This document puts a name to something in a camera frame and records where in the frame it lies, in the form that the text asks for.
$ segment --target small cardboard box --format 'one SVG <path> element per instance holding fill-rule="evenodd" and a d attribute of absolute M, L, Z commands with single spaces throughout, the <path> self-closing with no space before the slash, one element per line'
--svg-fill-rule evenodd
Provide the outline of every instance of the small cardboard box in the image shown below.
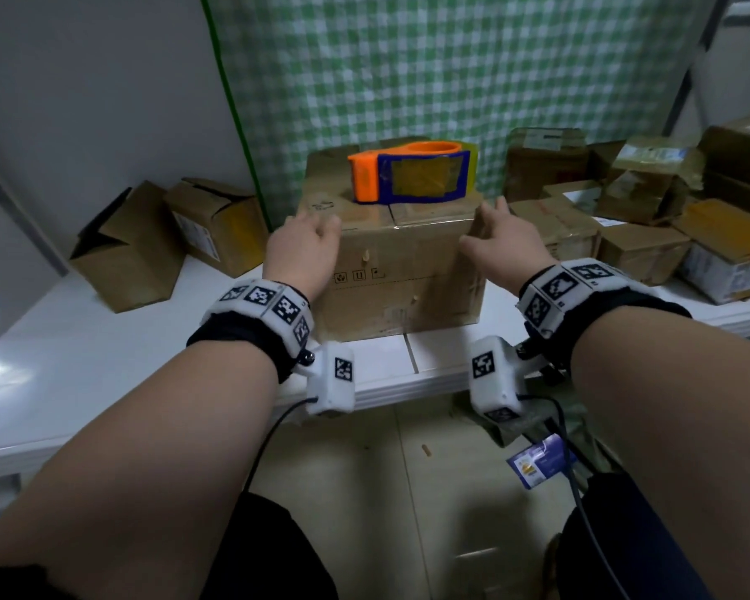
<path fill-rule="evenodd" d="M 349 150 L 309 155 L 302 185 L 302 210 L 337 214 L 342 221 L 336 269 L 312 304 L 317 340 L 354 341 L 477 322 L 485 280 L 458 251 L 458 239 L 473 230 L 480 193 L 441 204 L 357 204 Z"/>
<path fill-rule="evenodd" d="M 573 207 L 566 197 L 509 204 L 511 212 L 533 223 L 547 250 L 559 261 L 594 257 L 600 246 L 600 224 Z"/>
<path fill-rule="evenodd" d="M 674 223 L 694 241 L 680 267 L 717 304 L 750 297 L 750 213 L 721 200 L 691 204 Z"/>
<path fill-rule="evenodd" d="M 70 263 L 115 313 L 172 296 L 186 252 L 163 197 L 129 187 L 78 234 Z"/>
<path fill-rule="evenodd" d="M 255 194 L 185 178 L 164 196 L 193 257 L 237 278 L 264 261 L 270 232 Z"/>
<path fill-rule="evenodd" d="M 705 195 L 750 213 L 750 117 L 711 126 L 698 146 L 706 156 Z"/>
<path fill-rule="evenodd" d="M 604 180 L 609 176 L 611 164 L 617 159 L 624 140 L 609 140 L 605 143 L 592 143 L 589 145 L 589 163 L 586 165 L 586 178 L 591 180 Z"/>
<path fill-rule="evenodd" d="M 575 180 L 571 183 L 545 185 L 541 188 L 543 198 L 567 198 L 572 205 L 583 213 L 592 215 L 600 198 L 600 183 L 595 180 Z"/>
<path fill-rule="evenodd" d="M 644 225 L 670 221 L 685 204 L 682 191 L 670 189 L 674 178 L 700 191 L 704 167 L 702 152 L 669 138 L 630 138 L 611 164 L 595 213 Z"/>
<path fill-rule="evenodd" d="M 689 251 L 689 238 L 670 227 L 621 223 L 600 233 L 597 259 L 648 286 L 669 280 Z"/>
<path fill-rule="evenodd" d="M 541 188 L 586 179 L 589 150 L 579 129 L 516 128 L 509 135 L 503 195 L 537 200 Z"/>

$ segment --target checkered curtain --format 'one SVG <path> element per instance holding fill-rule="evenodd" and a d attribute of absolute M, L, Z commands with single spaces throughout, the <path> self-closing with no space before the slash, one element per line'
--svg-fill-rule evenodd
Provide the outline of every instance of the checkered curtain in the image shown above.
<path fill-rule="evenodd" d="M 203 0 L 268 215 L 309 152 L 411 134 L 480 144 L 500 193 L 509 131 L 649 130 L 706 0 Z"/>

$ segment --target green curtain edge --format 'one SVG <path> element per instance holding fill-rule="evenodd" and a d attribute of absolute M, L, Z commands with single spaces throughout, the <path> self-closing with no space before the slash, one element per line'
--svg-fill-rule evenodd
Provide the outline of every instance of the green curtain edge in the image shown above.
<path fill-rule="evenodd" d="M 233 117 L 233 123 L 236 126 L 236 132 L 239 135 L 241 141 L 241 149 L 245 151 L 245 160 L 247 165 L 250 167 L 250 176 L 252 177 L 252 184 L 256 190 L 256 198 L 261 207 L 261 212 L 264 214 L 264 221 L 267 224 L 267 229 L 270 232 L 273 230 L 272 222 L 270 221 L 270 215 L 267 213 L 267 206 L 264 203 L 264 194 L 261 193 L 261 186 L 258 182 L 258 175 L 256 174 L 256 167 L 252 163 L 253 156 L 250 155 L 250 147 L 247 144 L 247 138 L 245 137 L 245 131 L 241 128 L 241 120 L 239 119 L 239 112 L 236 110 L 236 104 L 233 102 L 233 93 L 230 90 L 230 83 L 228 82 L 228 76 L 225 74 L 225 67 L 222 65 L 222 51 L 220 50 L 220 38 L 217 35 L 217 27 L 214 24 L 214 18 L 211 14 L 211 7 L 209 6 L 208 0 L 200 0 L 200 4 L 203 6 L 203 14 L 205 20 L 209 24 L 209 35 L 211 37 L 211 47 L 214 51 L 214 59 L 217 61 L 217 69 L 220 72 L 220 80 L 222 81 L 222 89 L 225 90 L 225 98 L 228 99 L 228 106 L 230 107 L 230 114 Z"/>

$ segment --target orange plastic handle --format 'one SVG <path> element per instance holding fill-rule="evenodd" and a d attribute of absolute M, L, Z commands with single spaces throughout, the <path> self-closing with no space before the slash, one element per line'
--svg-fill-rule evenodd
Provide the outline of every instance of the orange plastic handle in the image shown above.
<path fill-rule="evenodd" d="M 378 155 L 391 153 L 392 155 L 432 156 L 457 153 L 461 150 L 459 143 L 449 140 L 418 140 L 407 145 L 391 147 L 388 150 L 369 150 L 348 156 L 352 167 L 352 190 L 356 200 L 360 202 L 377 202 L 380 196 L 378 188 Z"/>

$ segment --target black sleeve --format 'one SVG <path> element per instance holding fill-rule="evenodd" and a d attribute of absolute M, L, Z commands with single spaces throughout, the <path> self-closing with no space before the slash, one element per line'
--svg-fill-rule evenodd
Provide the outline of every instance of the black sleeve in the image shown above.
<path fill-rule="evenodd" d="M 34 600 L 77 600 L 47 581 L 47 571 L 40 565 L 4 566 L 0 568 L 0 600 L 2 598 L 33 598 Z"/>

